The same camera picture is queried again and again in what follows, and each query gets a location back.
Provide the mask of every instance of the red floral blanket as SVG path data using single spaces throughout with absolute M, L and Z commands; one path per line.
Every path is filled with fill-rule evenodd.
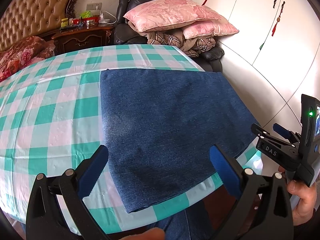
M 54 56 L 53 42 L 28 37 L 4 52 L 0 52 L 0 82 L 34 63 Z

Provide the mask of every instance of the green tissue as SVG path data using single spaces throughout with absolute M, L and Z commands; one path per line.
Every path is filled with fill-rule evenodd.
M 92 17 L 92 13 L 91 11 L 85 11 L 83 13 L 80 13 L 80 17 L 82 17 L 82 19 L 89 18 L 89 17 Z

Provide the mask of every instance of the pink pillow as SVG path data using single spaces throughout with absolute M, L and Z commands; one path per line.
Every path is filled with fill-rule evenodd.
M 186 39 L 204 36 L 223 36 L 238 33 L 239 31 L 228 20 L 220 15 L 220 19 L 195 22 L 182 27 Z
M 131 9 L 124 18 L 143 33 L 180 28 L 203 19 L 219 19 L 220 15 L 191 0 L 153 0 Z

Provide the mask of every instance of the tufted headboard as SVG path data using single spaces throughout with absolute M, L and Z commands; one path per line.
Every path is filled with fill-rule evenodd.
M 0 51 L 28 36 L 51 36 L 61 19 L 74 18 L 76 0 L 12 0 L 0 20 Z

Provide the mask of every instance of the folded blue cloth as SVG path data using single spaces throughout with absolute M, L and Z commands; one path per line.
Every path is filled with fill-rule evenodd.
M 238 157 L 257 121 L 221 73 L 122 69 L 100 76 L 109 168 L 127 212 L 214 174 L 209 149 Z

